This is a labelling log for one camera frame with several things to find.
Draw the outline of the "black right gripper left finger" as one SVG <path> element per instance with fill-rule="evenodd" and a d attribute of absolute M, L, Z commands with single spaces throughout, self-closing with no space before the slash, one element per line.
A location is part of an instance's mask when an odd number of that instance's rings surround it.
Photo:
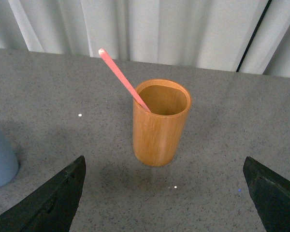
<path fill-rule="evenodd" d="M 68 232 L 86 175 L 84 156 L 0 215 L 0 232 Z"/>

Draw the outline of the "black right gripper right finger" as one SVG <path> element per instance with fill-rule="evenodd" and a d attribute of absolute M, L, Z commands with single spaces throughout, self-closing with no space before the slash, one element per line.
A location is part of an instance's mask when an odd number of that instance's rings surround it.
<path fill-rule="evenodd" d="M 252 157 L 246 157 L 243 173 L 265 230 L 290 232 L 290 181 Z"/>

